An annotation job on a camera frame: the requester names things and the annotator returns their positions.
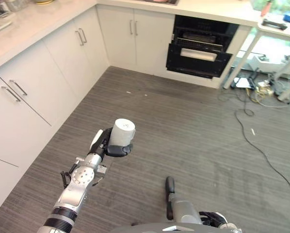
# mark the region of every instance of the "cabinet door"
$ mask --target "cabinet door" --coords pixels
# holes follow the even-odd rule
[[[75,94],[41,41],[1,66],[0,77],[51,125],[75,108]]]
[[[50,126],[0,79],[0,159],[25,171],[46,144]]]
[[[74,22],[70,21],[43,41],[79,102],[92,88],[94,77],[77,31]]]
[[[92,79],[92,85],[94,85],[109,67],[103,36],[97,18],[97,9],[92,7],[76,17],[74,22],[85,41],[83,49],[95,77]]]
[[[21,178],[19,168],[0,161],[0,206]]]
[[[134,20],[138,33],[135,36],[138,68],[149,74],[166,70],[175,15],[135,9]]]
[[[136,64],[133,9],[98,5],[97,13],[110,64]]]

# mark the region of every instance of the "silver handle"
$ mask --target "silver handle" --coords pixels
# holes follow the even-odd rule
[[[138,35],[138,34],[137,34],[137,21],[135,21],[135,23],[134,23],[134,27],[135,27],[135,35]]]
[[[130,20],[130,34],[133,35],[133,32],[132,32],[132,19]]]
[[[11,90],[9,90],[9,88],[7,88],[6,86],[2,86],[2,88],[5,89],[6,91],[8,91],[10,94],[12,94],[12,96],[15,97],[16,102],[20,102],[21,101],[14,93],[12,93]]]
[[[84,43],[87,43],[87,38],[86,38],[86,35],[85,33],[83,32],[83,29],[82,28],[78,28],[79,31],[81,31],[82,35],[83,35],[83,39],[84,39]]]
[[[21,86],[19,86],[19,84],[16,82],[16,81],[14,81],[14,80],[9,80],[9,81],[11,81],[12,83],[14,83],[22,92],[23,92],[23,95],[24,96],[27,96],[28,94],[21,88]]]
[[[81,39],[81,46],[83,46],[83,41],[82,41],[82,38],[81,38],[81,34],[78,31],[75,31],[75,32],[78,33],[78,36]]]

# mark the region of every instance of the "oven handle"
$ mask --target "oven handle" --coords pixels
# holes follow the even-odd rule
[[[214,62],[217,58],[217,54],[213,52],[206,52],[200,50],[192,50],[187,48],[181,48],[180,55],[183,57],[190,57],[194,59],[200,59],[205,61]]]

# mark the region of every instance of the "oven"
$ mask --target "oven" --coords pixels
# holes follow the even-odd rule
[[[237,24],[176,15],[167,70],[220,77],[232,56],[226,51],[237,28]]]

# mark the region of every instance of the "metal robot arm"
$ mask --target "metal robot arm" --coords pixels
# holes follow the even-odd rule
[[[104,155],[123,157],[131,152],[132,144],[126,147],[108,146],[111,133],[112,128],[99,130],[86,158],[77,157],[69,172],[61,172],[64,191],[44,226],[40,227],[37,233],[70,233],[86,199],[87,190],[96,184],[94,177]],[[66,177],[70,179],[69,184],[66,182]]]

